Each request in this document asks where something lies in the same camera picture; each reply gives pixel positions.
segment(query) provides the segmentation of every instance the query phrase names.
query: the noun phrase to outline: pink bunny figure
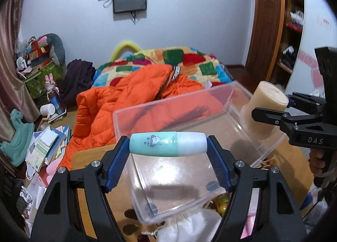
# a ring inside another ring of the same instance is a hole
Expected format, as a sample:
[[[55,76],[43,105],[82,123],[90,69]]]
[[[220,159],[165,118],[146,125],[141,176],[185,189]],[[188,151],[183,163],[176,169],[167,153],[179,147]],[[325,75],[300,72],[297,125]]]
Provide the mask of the pink bunny figure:
[[[56,87],[56,83],[55,81],[53,80],[53,74],[50,73],[49,76],[45,76],[45,88],[47,90],[47,99],[48,101],[49,100],[49,94],[52,92],[52,91],[56,91],[56,93],[59,95],[59,89],[58,87]]]

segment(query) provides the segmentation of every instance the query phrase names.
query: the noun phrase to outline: beige plastic cup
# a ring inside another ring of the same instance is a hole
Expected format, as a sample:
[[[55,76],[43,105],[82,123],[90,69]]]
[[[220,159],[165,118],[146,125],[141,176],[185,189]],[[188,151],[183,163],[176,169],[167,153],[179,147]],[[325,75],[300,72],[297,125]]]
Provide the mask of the beige plastic cup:
[[[288,97],[274,84],[261,81],[249,103],[241,109],[240,125],[250,137],[254,137],[257,140],[265,140],[273,134],[276,127],[271,124],[254,121],[252,111],[256,107],[284,111],[288,103]]]

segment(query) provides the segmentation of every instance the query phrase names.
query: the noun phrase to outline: white wall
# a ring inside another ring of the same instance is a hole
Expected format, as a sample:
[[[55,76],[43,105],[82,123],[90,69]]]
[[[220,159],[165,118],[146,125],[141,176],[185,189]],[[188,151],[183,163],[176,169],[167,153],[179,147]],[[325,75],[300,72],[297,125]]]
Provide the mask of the white wall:
[[[250,41],[251,41],[251,37],[252,37],[252,34],[253,34],[254,16],[255,16],[255,0],[250,0],[250,19],[249,19],[249,25],[248,25],[245,54],[243,56],[243,61],[242,61],[243,66],[246,66],[246,61],[247,61],[247,58],[248,58]]]
[[[192,46],[225,64],[245,62],[255,0],[148,0],[146,18],[136,25],[128,14],[113,15],[104,0],[25,0],[21,36],[58,34],[66,62],[95,67],[109,61],[116,46],[130,40],[142,49]]]
[[[315,48],[322,46],[337,47],[337,19],[325,0],[305,0],[304,3],[304,26],[299,50],[317,61]],[[329,26],[320,24],[322,18],[328,20]],[[314,89],[311,67],[297,59],[285,93],[310,94]],[[323,94],[323,87],[318,90],[320,94]]]

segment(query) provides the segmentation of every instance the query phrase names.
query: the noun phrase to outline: white mug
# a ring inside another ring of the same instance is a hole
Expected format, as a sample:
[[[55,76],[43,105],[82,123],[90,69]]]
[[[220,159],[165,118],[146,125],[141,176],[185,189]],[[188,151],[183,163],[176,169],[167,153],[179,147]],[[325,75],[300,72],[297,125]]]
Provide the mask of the white mug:
[[[55,113],[55,106],[51,103],[42,105],[40,108],[40,113],[43,116],[53,115]]]

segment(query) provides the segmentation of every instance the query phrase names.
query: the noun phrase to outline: yellow pool noodle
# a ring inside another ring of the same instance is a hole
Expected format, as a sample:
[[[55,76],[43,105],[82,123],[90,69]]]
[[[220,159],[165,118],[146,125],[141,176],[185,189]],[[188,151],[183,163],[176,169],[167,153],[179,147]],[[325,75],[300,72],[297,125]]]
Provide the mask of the yellow pool noodle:
[[[141,51],[139,46],[134,44],[133,42],[124,41],[115,49],[114,53],[111,56],[110,61],[114,62],[115,60],[117,60],[119,58],[120,54],[122,53],[122,50],[126,47],[132,49],[135,53]]]

